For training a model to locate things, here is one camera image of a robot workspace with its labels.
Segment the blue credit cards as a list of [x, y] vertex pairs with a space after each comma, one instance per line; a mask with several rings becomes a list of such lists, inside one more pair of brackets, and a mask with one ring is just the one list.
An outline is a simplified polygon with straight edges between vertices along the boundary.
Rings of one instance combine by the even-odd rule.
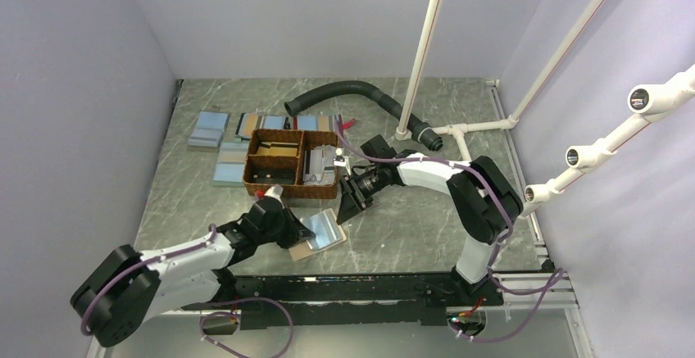
[[307, 246], [312, 252], [323, 251], [347, 240], [347, 236], [342, 226], [337, 224], [336, 218], [333, 209], [326, 209], [300, 219], [302, 224], [314, 233], [314, 237], [307, 240]]

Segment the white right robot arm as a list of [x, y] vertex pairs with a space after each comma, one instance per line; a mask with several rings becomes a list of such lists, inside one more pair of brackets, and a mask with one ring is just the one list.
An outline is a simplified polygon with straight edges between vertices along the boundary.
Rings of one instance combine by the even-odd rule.
[[421, 187], [452, 199], [466, 231], [461, 255], [454, 267], [459, 277], [452, 281], [452, 295], [470, 305], [484, 291], [501, 243], [513, 233], [523, 210], [522, 201], [487, 156], [473, 161], [448, 161], [412, 150], [396, 152], [380, 135], [363, 143], [357, 151], [369, 161], [362, 173], [343, 176], [337, 222], [342, 224], [362, 213], [382, 189], [397, 185]]

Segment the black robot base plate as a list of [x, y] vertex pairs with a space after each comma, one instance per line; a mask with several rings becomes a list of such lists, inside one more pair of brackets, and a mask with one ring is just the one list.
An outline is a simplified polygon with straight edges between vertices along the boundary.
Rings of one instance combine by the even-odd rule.
[[270, 298], [296, 325], [418, 323], [445, 326], [450, 315], [469, 308], [502, 306], [490, 281], [469, 285], [454, 271], [391, 274], [238, 276], [223, 282], [210, 302], [186, 310], [237, 307], [243, 330], [285, 325], [281, 310], [256, 299]]

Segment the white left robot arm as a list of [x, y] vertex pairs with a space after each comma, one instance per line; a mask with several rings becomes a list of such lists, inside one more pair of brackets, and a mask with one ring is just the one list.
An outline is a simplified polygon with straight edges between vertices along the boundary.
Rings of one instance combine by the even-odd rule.
[[279, 185], [269, 188], [239, 218], [211, 224], [205, 236], [189, 242], [157, 250], [137, 251], [129, 244], [114, 249], [70, 299], [81, 333], [113, 347], [169, 310], [229, 306], [240, 296], [232, 265], [262, 245], [289, 249], [315, 236], [281, 194]]

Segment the tan leather card holder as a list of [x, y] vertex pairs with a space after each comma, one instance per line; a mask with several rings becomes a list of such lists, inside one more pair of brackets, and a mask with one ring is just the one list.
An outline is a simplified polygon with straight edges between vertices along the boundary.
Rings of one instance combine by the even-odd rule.
[[337, 216], [332, 209], [302, 217], [300, 221], [314, 233], [314, 237], [289, 248], [288, 252], [294, 261], [314, 256], [347, 241], [347, 235], [337, 223]]

